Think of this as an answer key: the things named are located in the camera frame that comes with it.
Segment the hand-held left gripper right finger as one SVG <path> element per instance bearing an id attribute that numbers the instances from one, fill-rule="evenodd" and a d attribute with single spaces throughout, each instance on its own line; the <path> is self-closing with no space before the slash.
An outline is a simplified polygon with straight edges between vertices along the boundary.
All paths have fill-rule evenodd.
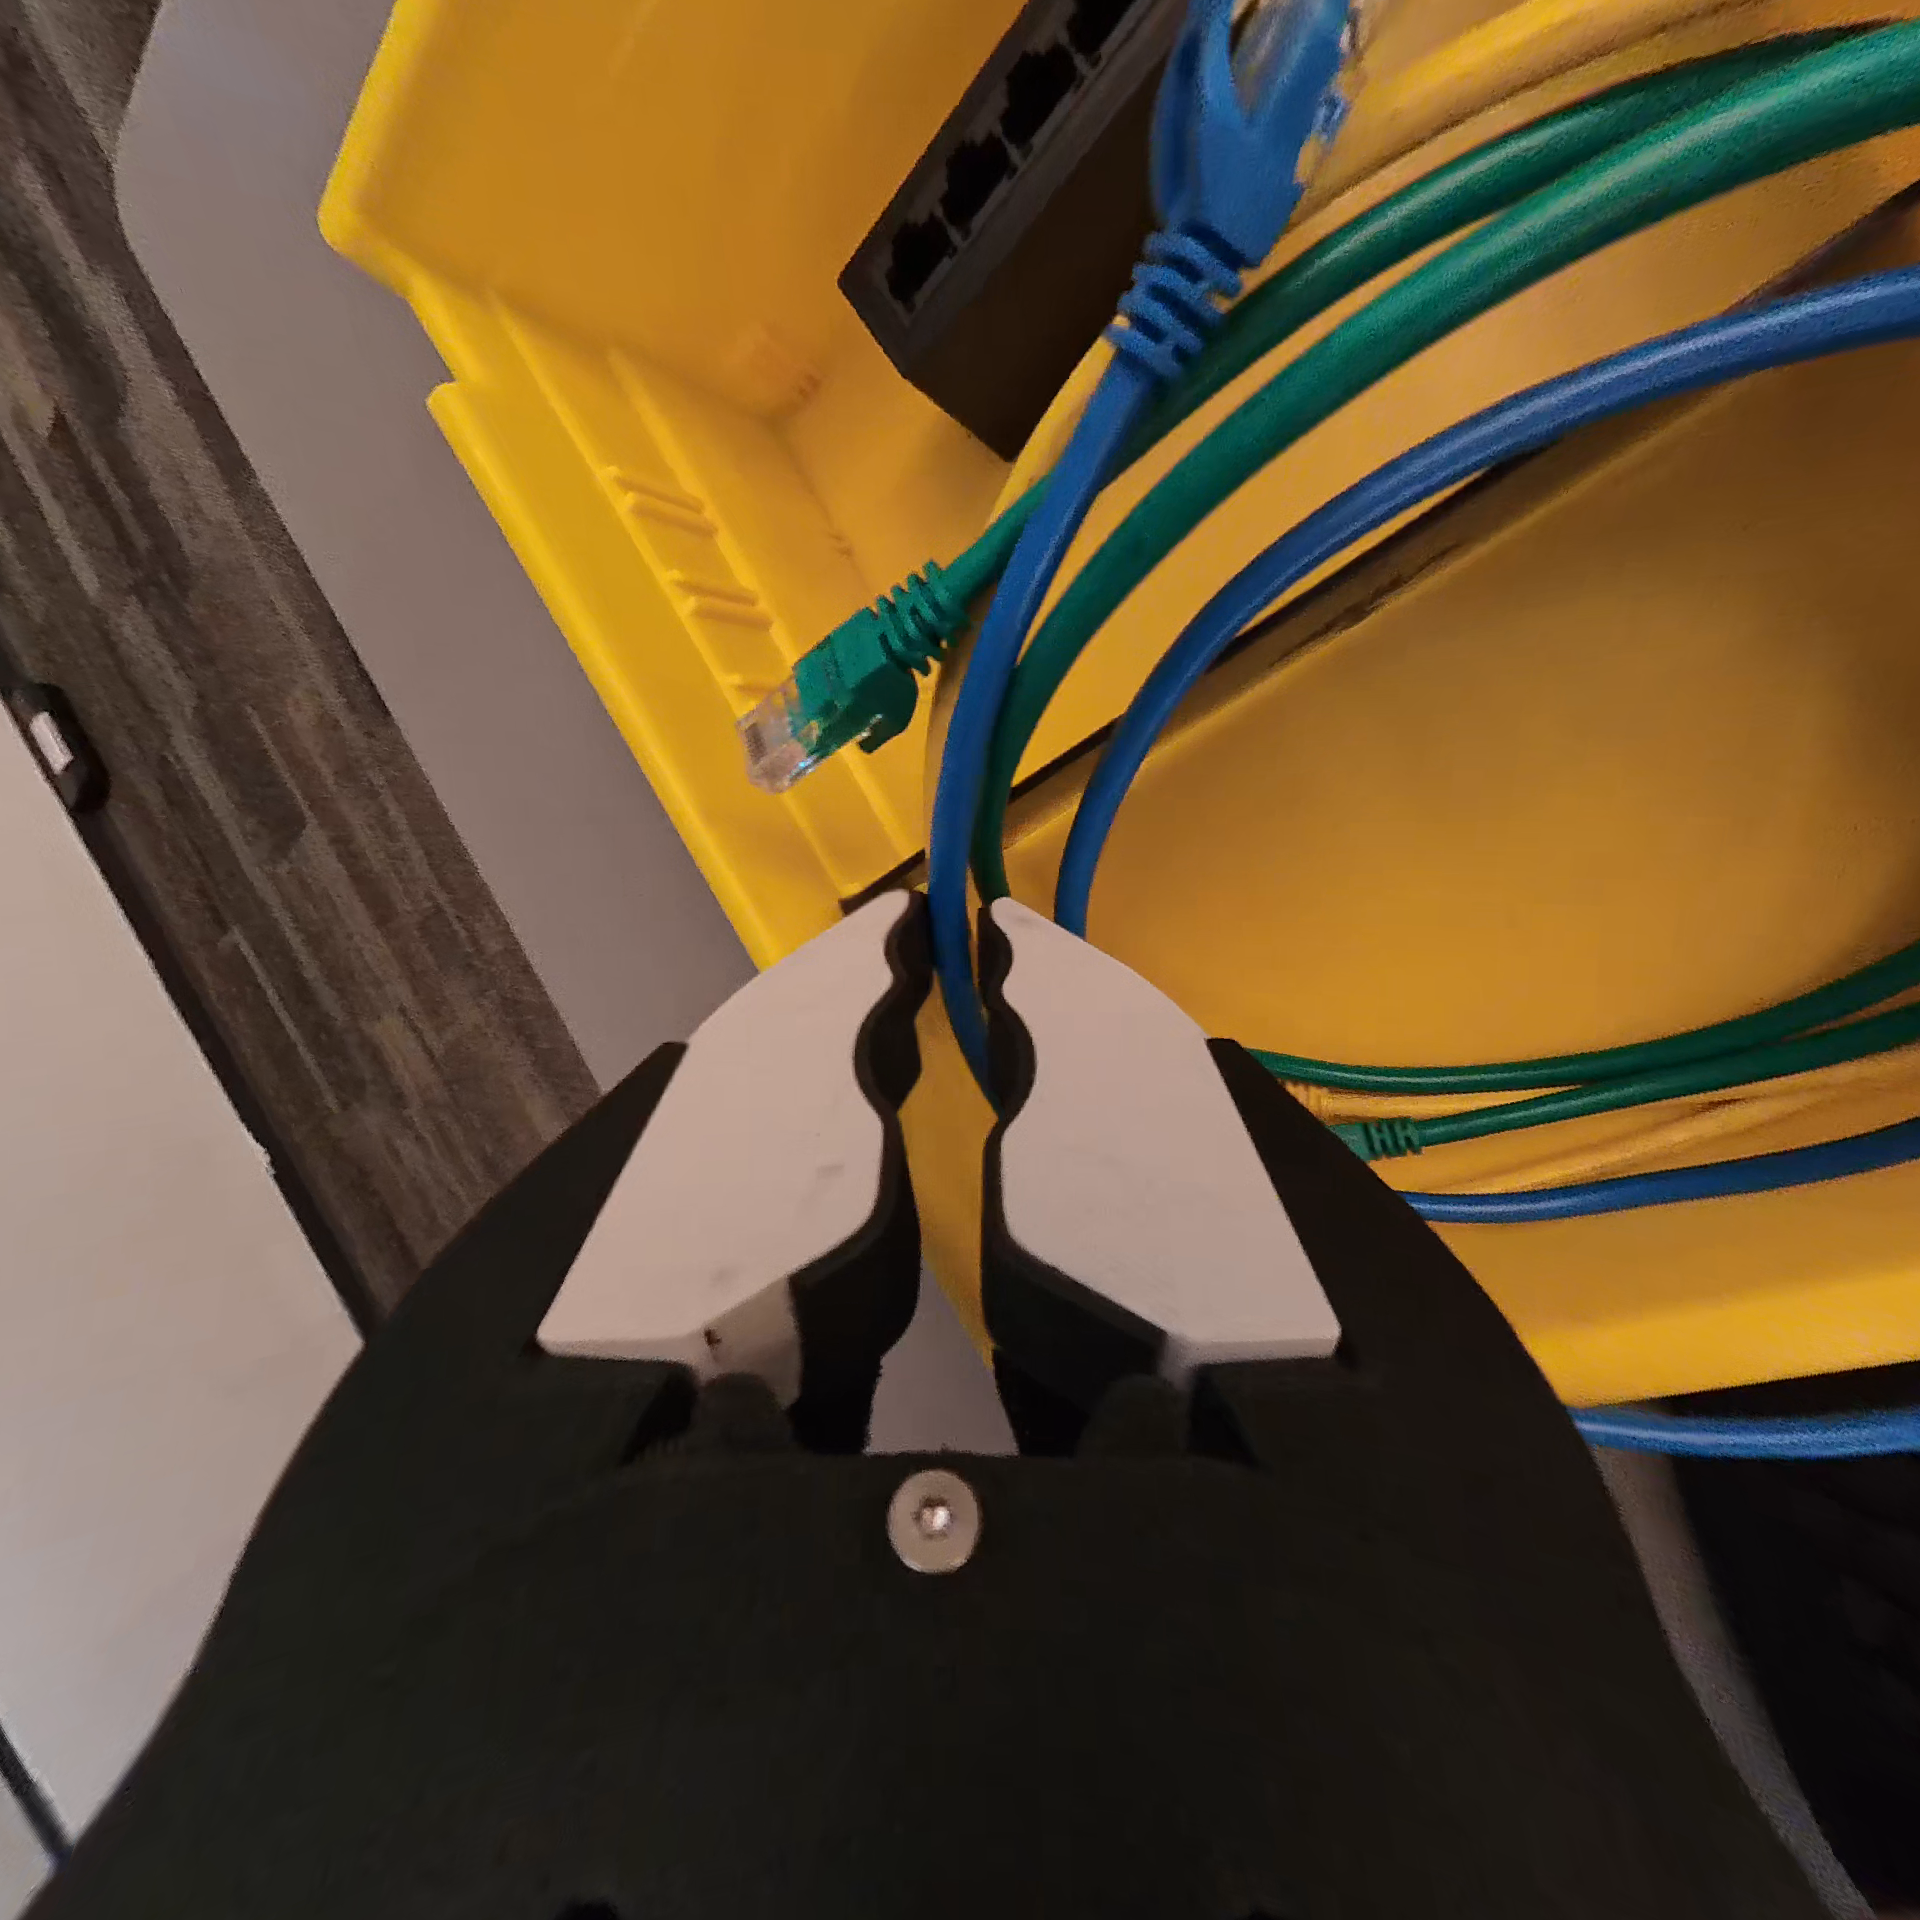
<path id="1" fill-rule="evenodd" d="M 1209 1034 L 1026 901 L 981 915 L 981 1311 L 1026 1377 L 1324 1361 L 1340 1315 Z"/>

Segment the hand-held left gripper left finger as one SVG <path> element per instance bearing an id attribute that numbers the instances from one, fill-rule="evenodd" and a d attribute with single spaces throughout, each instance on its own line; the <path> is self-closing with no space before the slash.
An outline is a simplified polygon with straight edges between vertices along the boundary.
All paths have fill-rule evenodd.
<path id="1" fill-rule="evenodd" d="M 863 1332 L 806 1329 L 852 1298 L 902 1201 L 898 1109 L 920 1075 L 925 899 L 891 891 L 729 994 L 579 1245 L 538 1343 L 690 1377 L 877 1365 Z"/>

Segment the black network switch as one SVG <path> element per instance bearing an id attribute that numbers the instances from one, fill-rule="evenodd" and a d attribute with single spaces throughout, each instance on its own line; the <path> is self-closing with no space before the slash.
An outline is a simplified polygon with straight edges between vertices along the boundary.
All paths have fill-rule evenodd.
<path id="1" fill-rule="evenodd" d="M 1184 23 L 1177 0 L 1021 7 L 840 271 L 891 366 L 1004 464 L 1159 228 L 1151 135 Z"/>

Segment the yellow plastic bin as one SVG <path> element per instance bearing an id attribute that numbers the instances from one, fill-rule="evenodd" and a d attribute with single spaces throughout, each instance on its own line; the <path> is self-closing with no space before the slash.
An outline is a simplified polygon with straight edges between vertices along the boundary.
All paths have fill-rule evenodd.
<path id="1" fill-rule="evenodd" d="M 324 244 L 444 358 L 432 419 L 760 968 L 920 866 L 925 713 L 794 797 L 750 787 L 735 719 L 1001 506 L 1001 444 L 891 366 L 840 275 L 1019 11 L 393 7 L 321 204 Z M 1363 182 L 1434 99 L 1389 74 L 1493 7 L 1408 16 L 1329 165 L 1351 189 L 1286 253 L 1634 68 L 1914 7 L 1712 7 L 1634 50 L 1599 7 L 1610 58 Z M 1520 383 L 1803 268 L 1914 268 L 1903 189 L 1914 129 L 1682 213 L 1311 429 L 1074 663 L 1021 750 L 1014 899 L 1050 914 L 1101 734 L 1256 550 Z M 1091 891 L 1091 945 L 1209 1034 L 1344 1064 L 1656 1040 L 1908 939 L 1914 346 L 1592 425 L 1315 571 L 1184 701 Z M 1381 1173 L 1497 1191 L 1838 1142 L 1914 1113 L 1914 1049 L 1726 1132 L 1682 1113 Z M 1571 1402 L 1914 1355 L 1914 1165 L 1443 1237 Z"/>

